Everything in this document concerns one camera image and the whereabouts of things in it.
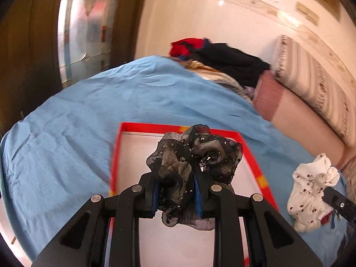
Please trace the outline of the white cherry print scrunchie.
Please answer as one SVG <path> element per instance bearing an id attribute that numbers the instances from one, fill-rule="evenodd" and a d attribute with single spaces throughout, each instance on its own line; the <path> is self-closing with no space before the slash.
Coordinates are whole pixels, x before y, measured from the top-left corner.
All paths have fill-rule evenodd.
<path id="1" fill-rule="evenodd" d="M 298 232 L 312 232 L 333 208 L 324 202 L 324 191 L 334 187 L 339 179 L 338 170 L 332 166 L 326 154 L 321 153 L 311 163 L 300 164 L 292 175 L 293 189 L 287 203 L 287 211 L 294 219 Z"/>

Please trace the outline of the black sheer beaded scrunchie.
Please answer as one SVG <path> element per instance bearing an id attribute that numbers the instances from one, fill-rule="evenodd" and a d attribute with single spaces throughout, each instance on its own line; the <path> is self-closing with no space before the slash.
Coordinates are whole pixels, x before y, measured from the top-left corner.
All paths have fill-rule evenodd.
<path id="1" fill-rule="evenodd" d="M 215 228 L 208 185 L 222 184 L 229 191 L 243 158 L 240 142 L 212 134 L 208 126 L 191 126 L 184 133 L 165 133 L 146 164 L 158 182 L 158 210 L 167 227 L 187 225 L 199 231 Z"/>

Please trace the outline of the dark red polka-dot scrunchie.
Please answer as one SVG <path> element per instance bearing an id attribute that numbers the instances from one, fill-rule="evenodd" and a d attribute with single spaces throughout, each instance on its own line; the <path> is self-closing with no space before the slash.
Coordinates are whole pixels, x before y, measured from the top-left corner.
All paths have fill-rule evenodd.
<path id="1" fill-rule="evenodd" d="M 337 216 L 337 212 L 333 210 L 332 212 L 329 212 L 326 214 L 321 220 L 320 223 L 322 225 L 330 224 L 331 228 L 334 228 L 335 225 L 335 217 Z"/>

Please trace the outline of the red bordered white tray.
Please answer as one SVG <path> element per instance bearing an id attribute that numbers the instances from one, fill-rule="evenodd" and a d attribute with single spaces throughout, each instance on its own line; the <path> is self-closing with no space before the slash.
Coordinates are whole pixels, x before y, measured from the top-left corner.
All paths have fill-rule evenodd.
<path id="1" fill-rule="evenodd" d="M 109 195 L 120 194 L 150 171 L 146 159 L 156 150 L 156 144 L 165 133 L 186 130 L 186 126 L 177 125 L 120 123 L 112 154 Z M 212 129 L 211 132 L 243 145 L 243 158 L 232 180 L 235 193 L 246 197 L 259 193 L 275 207 L 267 180 L 242 135 L 222 129 Z M 214 232 L 198 231 L 185 225 L 166 227 L 160 212 L 153 219 L 140 219 L 139 243 L 141 266 L 213 265 Z"/>

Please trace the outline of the pink quilted bolster cushion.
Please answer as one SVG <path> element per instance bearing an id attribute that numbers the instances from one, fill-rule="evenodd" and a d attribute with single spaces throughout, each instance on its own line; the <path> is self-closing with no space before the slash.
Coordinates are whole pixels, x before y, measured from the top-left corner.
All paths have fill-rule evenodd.
<path id="1" fill-rule="evenodd" d="M 300 143 L 312 156 L 325 153 L 338 169 L 355 158 L 355 148 L 345 145 L 308 104 L 275 79 L 272 71 L 264 71 L 259 76 L 253 106 L 265 120 Z"/>

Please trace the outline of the striped floral pillow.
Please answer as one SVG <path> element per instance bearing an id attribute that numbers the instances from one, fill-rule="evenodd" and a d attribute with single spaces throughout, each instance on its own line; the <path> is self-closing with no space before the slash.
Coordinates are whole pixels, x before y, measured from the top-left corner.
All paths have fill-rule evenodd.
<path id="1" fill-rule="evenodd" d="M 355 146 L 355 107 L 321 64 L 282 35 L 273 62 L 275 78 L 313 108 L 348 146 Z"/>

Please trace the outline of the black and red clothes pile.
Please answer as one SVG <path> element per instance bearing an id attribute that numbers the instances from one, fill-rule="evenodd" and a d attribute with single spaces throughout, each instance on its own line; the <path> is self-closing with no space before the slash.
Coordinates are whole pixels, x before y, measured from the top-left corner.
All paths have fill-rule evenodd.
<path id="1" fill-rule="evenodd" d="M 259 76 L 270 70 L 270 65 L 260 58 L 226 43 L 212 43 L 206 38 L 186 38 L 172 42 L 170 56 L 186 61 L 199 61 L 232 77 L 240 85 L 253 88 L 257 86 Z"/>

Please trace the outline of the patterned beige scarf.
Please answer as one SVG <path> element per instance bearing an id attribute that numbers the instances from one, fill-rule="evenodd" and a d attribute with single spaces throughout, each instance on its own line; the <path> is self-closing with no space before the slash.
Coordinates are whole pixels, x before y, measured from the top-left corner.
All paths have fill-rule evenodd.
<path id="1" fill-rule="evenodd" d="M 220 72 L 209 66 L 206 66 L 196 60 L 184 61 L 175 57 L 170 57 L 170 59 L 172 61 L 177 62 L 179 65 L 183 66 L 185 69 L 194 72 L 202 79 L 217 83 L 223 86 L 224 88 L 233 91 L 234 93 L 236 93 L 237 95 L 239 95 L 240 97 L 248 101 L 250 104 L 252 103 L 252 99 L 250 95 L 247 93 L 247 90 L 243 86 L 241 86 L 237 82 L 237 80 L 230 77 L 228 74 Z"/>

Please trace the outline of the stained glass door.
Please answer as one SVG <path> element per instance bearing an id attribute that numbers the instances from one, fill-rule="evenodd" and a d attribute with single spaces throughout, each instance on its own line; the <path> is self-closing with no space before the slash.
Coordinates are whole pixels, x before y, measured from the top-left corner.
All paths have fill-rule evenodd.
<path id="1" fill-rule="evenodd" d="M 57 47 L 64 88 L 110 68 L 117 2 L 60 0 Z"/>

